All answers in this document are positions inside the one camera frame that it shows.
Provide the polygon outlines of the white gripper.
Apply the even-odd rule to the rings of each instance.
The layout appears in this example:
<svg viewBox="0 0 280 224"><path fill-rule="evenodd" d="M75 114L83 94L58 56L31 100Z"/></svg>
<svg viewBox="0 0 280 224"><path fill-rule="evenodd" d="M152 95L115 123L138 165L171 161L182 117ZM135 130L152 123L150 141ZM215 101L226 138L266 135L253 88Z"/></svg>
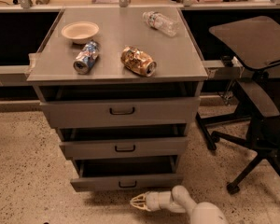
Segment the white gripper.
<svg viewBox="0 0 280 224"><path fill-rule="evenodd" d="M157 192L151 191L141 193L131 198L130 205L142 211L170 210L173 204L173 198L170 191Z"/></svg>

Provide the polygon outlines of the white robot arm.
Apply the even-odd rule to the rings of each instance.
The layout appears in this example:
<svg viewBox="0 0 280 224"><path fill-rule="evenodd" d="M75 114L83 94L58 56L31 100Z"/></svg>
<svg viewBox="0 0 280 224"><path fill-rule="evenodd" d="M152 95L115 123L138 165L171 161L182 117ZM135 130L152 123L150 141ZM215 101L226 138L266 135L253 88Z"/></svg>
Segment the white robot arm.
<svg viewBox="0 0 280 224"><path fill-rule="evenodd" d="M141 193L131 198L130 205L148 212L166 209L173 213L185 213L189 216L189 224L229 224L216 205L209 202L196 203L181 185L174 186L170 191Z"/></svg>

